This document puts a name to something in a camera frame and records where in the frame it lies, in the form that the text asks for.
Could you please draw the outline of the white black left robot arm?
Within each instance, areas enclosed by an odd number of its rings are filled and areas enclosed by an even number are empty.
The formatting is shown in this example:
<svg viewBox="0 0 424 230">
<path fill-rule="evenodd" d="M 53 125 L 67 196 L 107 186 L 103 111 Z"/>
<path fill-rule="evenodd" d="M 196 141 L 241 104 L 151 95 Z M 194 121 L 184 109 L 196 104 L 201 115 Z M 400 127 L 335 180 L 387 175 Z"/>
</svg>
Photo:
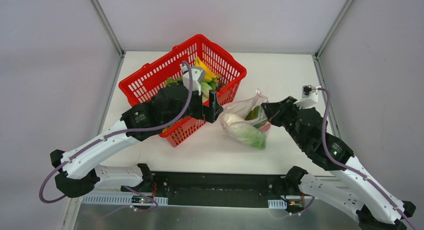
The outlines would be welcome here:
<svg viewBox="0 0 424 230">
<path fill-rule="evenodd" d="M 108 130 L 72 150 L 54 150 L 50 160 L 57 168 L 57 189 L 69 198 L 83 196 L 96 188 L 120 187 L 122 191 L 147 192 L 153 184 L 145 163 L 131 167 L 111 167 L 101 163 L 119 151 L 159 135 L 165 124 L 186 117 L 214 123 L 223 107 L 215 90 L 209 92 L 209 104 L 203 104 L 200 91 L 172 83 L 159 90 L 149 101 L 126 112 Z"/>
</svg>

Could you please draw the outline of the red plastic shopping basket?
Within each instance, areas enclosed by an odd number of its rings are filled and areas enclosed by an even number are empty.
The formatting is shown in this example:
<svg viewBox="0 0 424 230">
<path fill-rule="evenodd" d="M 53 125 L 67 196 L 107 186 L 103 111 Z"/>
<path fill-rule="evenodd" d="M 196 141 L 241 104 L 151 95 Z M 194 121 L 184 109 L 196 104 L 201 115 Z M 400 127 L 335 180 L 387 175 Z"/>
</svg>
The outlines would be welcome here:
<svg viewBox="0 0 424 230">
<path fill-rule="evenodd" d="M 155 96 L 160 89 L 172 83 L 183 84 L 181 63 L 186 61 L 193 67 L 196 57 L 199 57 L 219 77 L 219 84 L 213 88 L 217 91 L 219 104 L 223 106 L 232 102 L 247 70 L 230 53 L 201 34 L 174 46 L 169 53 L 156 61 L 143 65 L 138 71 L 120 81 L 118 86 L 131 107 L 144 103 Z M 176 147 L 205 123 L 207 122 L 203 120 L 186 117 L 173 123 L 167 131 L 163 130 L 159 136 L 166 138 L 173 147 Z"/>
</svg>

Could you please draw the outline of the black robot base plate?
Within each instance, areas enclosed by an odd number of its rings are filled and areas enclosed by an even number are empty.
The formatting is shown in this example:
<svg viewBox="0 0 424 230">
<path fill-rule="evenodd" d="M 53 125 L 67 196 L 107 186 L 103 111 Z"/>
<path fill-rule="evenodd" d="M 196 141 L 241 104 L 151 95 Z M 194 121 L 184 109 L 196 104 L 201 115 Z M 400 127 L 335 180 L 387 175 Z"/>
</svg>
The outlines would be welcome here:
<svg viewBox="0 0 424 230">
<path fill-rule="evenodd" d="M 155 192 L 169 205 L 265 208 L 268 201 L 303 202 L 293 179 L 285 175 L 154 171 L 136 191 Z"/>
</svg>

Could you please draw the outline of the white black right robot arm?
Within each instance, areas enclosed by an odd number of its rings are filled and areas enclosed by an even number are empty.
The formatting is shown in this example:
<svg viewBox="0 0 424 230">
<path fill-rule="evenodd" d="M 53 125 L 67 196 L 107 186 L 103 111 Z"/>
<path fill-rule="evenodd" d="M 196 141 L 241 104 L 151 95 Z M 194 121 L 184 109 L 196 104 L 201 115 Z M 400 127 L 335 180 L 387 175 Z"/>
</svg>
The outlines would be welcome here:
<svg viewBox="0 0 424 230">
<path fill-rule="evenodd" d="M 316 94 L 299 100 L 289 96 L 261 107 L 271 125 L 283 127 L 300 150 L 344 183 L 346 190 L 294 166 L 284 180 L 285 191 L 318 198 L 348 215 L 361 229 L 406 229 L 405 221 L 413 216 L 416 206 L 385 190 L 351 148 L 327 132 L 326 118 L 315 108 L 317 102 Z"/>
</svg>

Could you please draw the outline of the green bell pepper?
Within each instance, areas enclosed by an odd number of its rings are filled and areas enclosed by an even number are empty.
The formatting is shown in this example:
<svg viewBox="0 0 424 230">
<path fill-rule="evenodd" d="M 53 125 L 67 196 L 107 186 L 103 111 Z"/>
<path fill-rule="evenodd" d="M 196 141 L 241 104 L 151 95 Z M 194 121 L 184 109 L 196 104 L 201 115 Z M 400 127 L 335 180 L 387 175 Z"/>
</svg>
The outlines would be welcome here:
<svg viewBox="0 0 424 230">
<path fill-rule="evenodd" d="M 259 129 L 267 123 L 268 119 L 263 108 L 258 105 L 251 109 L 245 117 L 245 121 L 249 121 L 253 127 Z"/>
</svg>

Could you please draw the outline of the clear zip top bag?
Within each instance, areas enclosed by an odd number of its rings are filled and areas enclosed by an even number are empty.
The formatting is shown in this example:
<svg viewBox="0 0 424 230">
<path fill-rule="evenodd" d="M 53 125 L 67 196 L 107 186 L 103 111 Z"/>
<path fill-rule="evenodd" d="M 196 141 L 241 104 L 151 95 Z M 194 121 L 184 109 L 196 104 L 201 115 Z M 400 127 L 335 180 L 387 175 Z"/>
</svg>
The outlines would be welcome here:
<svg viewBox="0 0 424 230">
<path fill-rule="evenodd" d="M 257 89 L 255 92 L 255 95 L 251 98 L 240 100 L 240 101 L 234 101 L 228 104 L 225 104 L 223 107 L 223 112 L 219 115 L 218 119 L 220 122 L 220 117 L 223 113 L 233 113 L 241 118 L 245 119 L 247 114 L 251 111 L 251 109 L 255 106 L 260 106 L 261 103 L 268 102 L 268 97 L 263 95 L 261 90 Z M 268 132 L 271 128 L 271 124 L 267 122 L 264 126 L 259 128 L 259 130 L 267 135 L 268 138 Z"/>
</svg>

